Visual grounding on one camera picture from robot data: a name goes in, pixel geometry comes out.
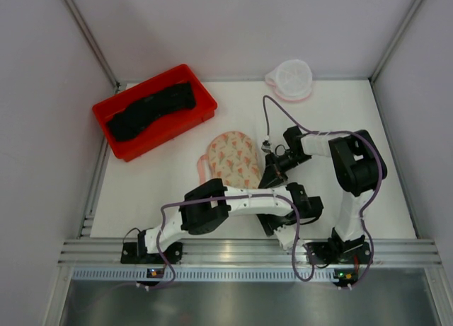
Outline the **floral pink laundry bag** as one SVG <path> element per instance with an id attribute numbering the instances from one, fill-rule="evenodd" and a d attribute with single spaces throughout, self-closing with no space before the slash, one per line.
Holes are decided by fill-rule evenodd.
<path id="1" fill-rule="evenodd" d="M 219 178 L 230 187 L 257 189 L 262 175 L 252 139 L 239 131 L 216 136 L 197 162 L 200 184 Z"/>

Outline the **white mesh laundry bag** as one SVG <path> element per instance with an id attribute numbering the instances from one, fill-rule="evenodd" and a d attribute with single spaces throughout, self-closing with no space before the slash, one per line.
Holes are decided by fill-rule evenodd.
<path id="1" fill-rule="evenodd" d="M 279 64 L 265 75 L 265 83 L 281 99 L 297 102 L 308 98 L 312 92 L 313 74 L 309 65 L 300 59 Z"/>

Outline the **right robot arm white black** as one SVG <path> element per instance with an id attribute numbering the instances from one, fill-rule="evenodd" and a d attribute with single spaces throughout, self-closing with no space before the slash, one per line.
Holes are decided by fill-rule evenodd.
<path id="1" fill-rule="evenodd" d="M 324 156 L 333 162 L 336 180 L 343 190 L 340 213 L 331 236 L 325 242 L 308 244 L 321 264 L 370 259 L 371 247 L 365 241 L 365 209 L 375 198 L 379 184 L 387 176 L 387 167 L 366 130 L 339 134 L 304 134 L 290 127 L 283 137 L 287 149 L 281 155 L 266 151 L 265 169 L 259 188 L 272 188 L 287 182 L 287 172 L 312 156 Z"/>

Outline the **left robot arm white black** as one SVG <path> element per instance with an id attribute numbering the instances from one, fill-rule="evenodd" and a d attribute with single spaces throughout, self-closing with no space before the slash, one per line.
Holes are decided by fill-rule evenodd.
<path id="1" fill-rule="evenodd" d="M 296 243 L 297 228 L 317 221 L 323 212 L 319 196 L 309 197 L 303 185 L 291 182 L 267 189 L 241 189 L 212 179 L 187 193 L 182 202 L 161 207 L 161 224 L 139 232 L 137 254 L 154 255 L 188 235 L 215 231 L 236 216 L 274 216 L 270 231 L 280 247 L 288 250 Z"/>

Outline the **black bra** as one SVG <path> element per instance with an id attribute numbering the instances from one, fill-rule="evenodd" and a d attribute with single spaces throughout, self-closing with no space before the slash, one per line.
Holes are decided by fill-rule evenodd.
<path id="1" fill-rule="evenodd" d="M 196 100 L 189 82 L 177 83 L 140 98 L 114 114 L 107 128 L 116 141 L 135 139 L 153 122 L 180 110 L 192 110 Z"/>

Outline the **red plastic bin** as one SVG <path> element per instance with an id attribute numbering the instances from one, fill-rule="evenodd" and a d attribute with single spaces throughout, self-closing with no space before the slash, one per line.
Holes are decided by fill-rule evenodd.
<path id="1" fill-rule="evenodd" d="M 194 109 L 180 110 L 161 117 L 135 139 L 119 142 L 113 138 L 107 128 L 107 122 L 113 118 L 114 114 L 122 112 L 128 105 L 140 98 L 157 93 L 177 83 L 185 82 L 189 82 L 192 86 L 196 100 Z M 95 104 L 93 113 L 115 156 L 128 162 L 214 117 L 216 109 L 217 102 L 201 84 L 189 66 L 180 64 Z"/>

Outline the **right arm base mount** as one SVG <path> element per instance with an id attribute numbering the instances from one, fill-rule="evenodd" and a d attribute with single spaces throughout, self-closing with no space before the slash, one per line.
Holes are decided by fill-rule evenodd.
<path id="1" fill-rule="evenodd" d="M 369 243 L 319 241 L 308 243 L 316 264 L 366 264 L 371 257 Z"/>

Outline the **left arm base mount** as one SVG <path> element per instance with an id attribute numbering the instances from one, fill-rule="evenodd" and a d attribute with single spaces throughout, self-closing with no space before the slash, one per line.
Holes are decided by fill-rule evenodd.
<path id="1" fill-rule="evenodd" d="M 170 245 L 164 255 L 171 264 L 179 262 L 183 255 L 183 244 L 176 242 Z M 164 264 L 163 257 L 158 253 L 148 253 L 142 242 L 128 242 L 122 245 L 121 264 Z"/>

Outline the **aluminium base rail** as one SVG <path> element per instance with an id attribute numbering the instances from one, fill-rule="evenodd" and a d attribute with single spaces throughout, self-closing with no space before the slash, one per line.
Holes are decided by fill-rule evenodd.
<path id="1" fill-rule="evenodd" d="M 119 265 L 122 241 L 82 238 L 63 243 L 57 264 L 61 266 Z M 291 252 L 276 240 L 188 239 L 183 241 L 181 264 L 213 267 L 288 267 Z M 378 239 L 374 241 L 373 265 L 382 268 L 439 267 L 435 243 L 423 239 Z"/>

